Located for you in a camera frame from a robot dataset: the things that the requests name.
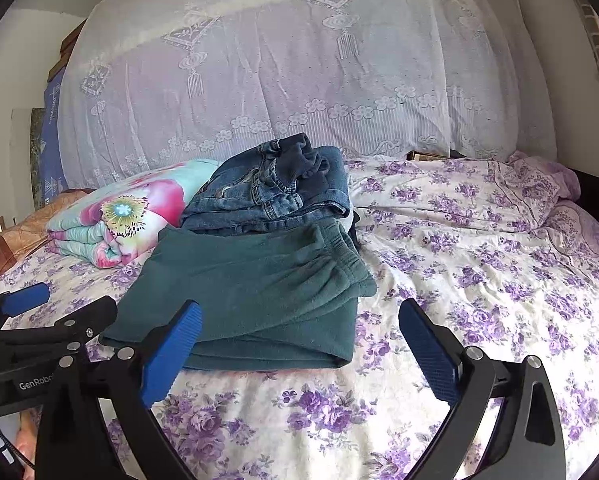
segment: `screw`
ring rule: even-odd
[[[526,361],[528,361],[529,365],[533,368],[541,368],[541,359],[536,355],[529,355],[526,357]]]
[[[62,368],[68,368],[73,364],[73,357],[70,355],[65,355],[62,359],[60,359],[60,366]]]
[[[121,359],[122,361],[127,361],[128,359],[133,357],[134,354],[135,351],[130,346],[125,346],[124,348],[120,348],[118,350],[117,358]]]
[[[484,352],[476,346],[469,346],[466,349],[466,355],[473,359],[473,361],[479,361],[482,357],[484,357]]]

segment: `folded jeans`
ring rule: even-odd
[[[350,212],[342,153],[312,148],[305,134],[275,139],[226,160],[189,202],[183,229],[237,235],[297,227]]]

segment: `bedsheet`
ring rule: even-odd
[[[557,399],[567,477],[599,453],[599,224],[573,202],[577,180],[556,164],[349,160],[361,256],[377,281],[359,302],[356,351],[338,370],[179,374],[153,406],[200,480],[398,480],[430,443],[448,406],[433,396],[397,326],[414,297],[436,323],[492,358],[538,355]],[[103,294],[119,299],[144,254],[100,270],[39,250],[0,278],[2,290],[47,282],[51,301],[10,321],[45,326]],[[97,342],[91,359],[110,356]],[[476,467],[492,401],[458,472]],[[128,444],[104,403],[131,474]]]

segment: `folded blanket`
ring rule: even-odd
[[[184,207],[217,166],[199,158],[102,187],[48,222],[48,247],[96,267],[126,265],[157,244],[164,226],[179,225]]]
[[[48,243],[46,224],[54,215],[76,200],[86,196],[88,190],[67,190],[51,203],[27,216],[19,224],[0,233],[0,276]]]
[[[238,237],[167,226],[100,341],[141,341],[191,299],[203,328],[186,367],[336,368],[353,357],[358,297],[376,290],[333,218]]]

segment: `bed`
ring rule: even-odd
[[[404,298],[491,357],[540,356],[560,410],[569,479],[599,453],[599,224],[571,200],[579,185],[537,158],[347,161],[361,216],[361,256],[378,294],[358,308],[353,362],[339,370],[182,371],[153,411],[203,479],[401,479],[443,420],[397,327]],[[42,249],[0,278],[0,292],[43,281],[51,301],[10,328],[45,326],[108,294],[118,300],[143,260],[99,270]],[[93,342],[92,360],[110,348]],[[487,410],[459,478],[493,427]],[[137,474],[105,406],[119,456]]]
[[[379,288],[360,301],[344,368],[180,373],[153,410],[200,480],[404,478],[447,412],[397,328],[411,296],[493,358],[540,356],[567,476],[586,471],[599,453],[599,224],[574,204],[574,174],[551,162],[555,96],[518,0],[96,8],[62,81],[67,186],[101,187],[198,156],[224,160],[304,131],[342,148],[361,256]],[[413,149],[482,160],[414,163],[404,158]],[[0,292],[44,281],[51,301],[11,328],[50,324],[104,294],[121,298],[147,257],[99,270],[37,251],[0,278]],[[89,352],[111,354],[97,343]],[[477,466],[497,408],[459,478]],[[138,474],[104,410],[119,456]]]

